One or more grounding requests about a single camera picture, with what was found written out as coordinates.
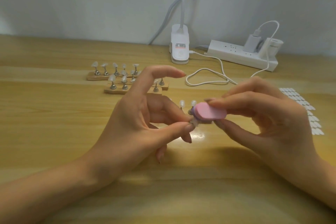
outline wooden desk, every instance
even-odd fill
[[[261,76],[294,88],[314,107],[324,136],[318,152],[336,165],[336,59],[279,55],[275,72]],[[0,36],[0,182],[69,162],[102,132],[119,95],[103,93],[106,81],[85,80],[93,61],[171,63],[168,47],[100,41]],[[257,69],[223,62],[237,82]],[[191,55],[187,74],[216,60]],[[217,77],[203,72],[193,82]],[[164,95],[175,103],[222,95],[232,85],[188,87],[171,79]],[[230,116],[257,132],[247,118]],[[45,223],[335,223],[331,209],[275,175],[252,152],[215,125],[201,125],[192,144],[175,140],[162,164],[150,156],[111,186],[78,201]]]

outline power strip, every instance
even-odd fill
[[[243,46],[211,40],[206,56],[217,57],[221,60],[241,64],[244,66],[265,69],[267,60],[259,57],[257,52],[249,53],[243,51]],[[269,68],[267,71],[273,72],[277,67],[278,61],[275,56],[269,57]]]

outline white wall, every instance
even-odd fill
[[[0,33],[147,43],[174,0],[0,0]],[[179,7],[154,44],[168,45]],[[187,0],[191,46],[244,44],[276,19],[282,52],[336,55],[335,0]],[[271,34],[274,26],[268,25]]]

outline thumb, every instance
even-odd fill
[[[233,141],[253,151],[260,152],[265,146],[262,137],[242,129],[236,123],[229,120],[216,120],[217,127],[222,129]]]
[[[189,122],[175,122],[164,128],[155,130],[155,138],[157,139],[157,145],[160,147],[164,144],[190,133],[195,129],[195,126]]]

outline pink nail buffer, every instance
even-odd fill
[[[195,116],[201,120],[222,120],[226,117],[226,110],[216,109],[205,102],[196,104],[194,111]]]

